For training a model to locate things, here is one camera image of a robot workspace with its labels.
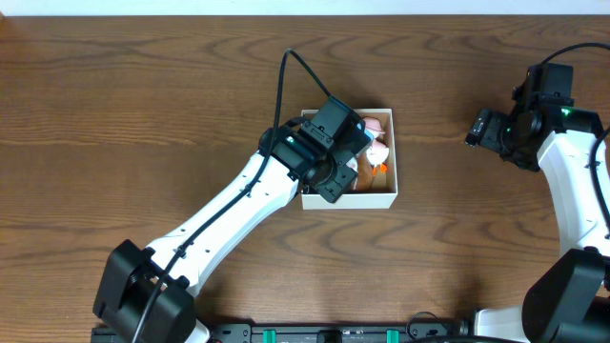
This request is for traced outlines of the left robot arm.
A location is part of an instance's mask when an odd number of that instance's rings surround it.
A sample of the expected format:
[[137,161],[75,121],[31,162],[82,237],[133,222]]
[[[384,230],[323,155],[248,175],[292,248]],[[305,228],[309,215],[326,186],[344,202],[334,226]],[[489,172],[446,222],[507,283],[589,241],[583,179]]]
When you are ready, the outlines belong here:
[[348,161],[371,145],[363,120],[296,118],[263,133],[240,174],[207,205],[146,248],[109,255],[92,311],[126,342],[206,342],[194,300],[220,262],[306,185],[334,203],[356,179]]

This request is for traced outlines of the brown plush toy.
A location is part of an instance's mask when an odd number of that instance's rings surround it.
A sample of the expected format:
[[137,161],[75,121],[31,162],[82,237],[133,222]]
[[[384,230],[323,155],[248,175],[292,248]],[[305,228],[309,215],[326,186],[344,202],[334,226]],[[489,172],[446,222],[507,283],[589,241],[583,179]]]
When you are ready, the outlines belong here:
[[372,187],[375,178],[373,167],[365,154],[360,155],[356,160],[358,170],[356,171],[357,177],[352,182],[352,190],[354,192],[368,191]]

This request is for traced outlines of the white pink duck toy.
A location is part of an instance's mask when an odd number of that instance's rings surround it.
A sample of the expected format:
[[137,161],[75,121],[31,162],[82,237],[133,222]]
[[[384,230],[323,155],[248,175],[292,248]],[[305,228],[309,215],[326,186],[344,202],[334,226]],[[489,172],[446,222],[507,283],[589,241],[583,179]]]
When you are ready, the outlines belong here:
[[388,167],[385,161],[390,155],[389,147],[381,142],[379,138],[385,134],[385,130],[381,127],[381,123],[374,117],[365,117],[365,130],[373,136],[372,143],[366,151],[366,158],[373,168],[373,176],[377,176],[380,172],[385,173]]

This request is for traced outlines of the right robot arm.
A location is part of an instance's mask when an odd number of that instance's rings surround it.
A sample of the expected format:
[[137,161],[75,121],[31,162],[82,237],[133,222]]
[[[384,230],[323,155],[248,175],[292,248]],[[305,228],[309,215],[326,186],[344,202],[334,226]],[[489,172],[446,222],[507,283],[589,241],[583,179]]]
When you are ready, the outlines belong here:
[[508,114],[484,110],[465,138],[522,169],[543,172],[559,227],[559,260],[522,304],[480,310],[474,333],[513,342],[609,342],[609,172],[599,116],[567,91],[515,90]]

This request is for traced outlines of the wooden rattle drum toy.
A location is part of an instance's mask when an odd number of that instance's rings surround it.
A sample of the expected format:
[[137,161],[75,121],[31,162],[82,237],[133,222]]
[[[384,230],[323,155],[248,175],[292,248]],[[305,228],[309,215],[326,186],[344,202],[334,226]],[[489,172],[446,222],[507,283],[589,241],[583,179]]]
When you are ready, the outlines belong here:
[[353,157],[351,158],[346,165],[351,168],[352,170],[354,170],[355,172],[357,172],[358,170],[358,164],[357,164],[357,160]]

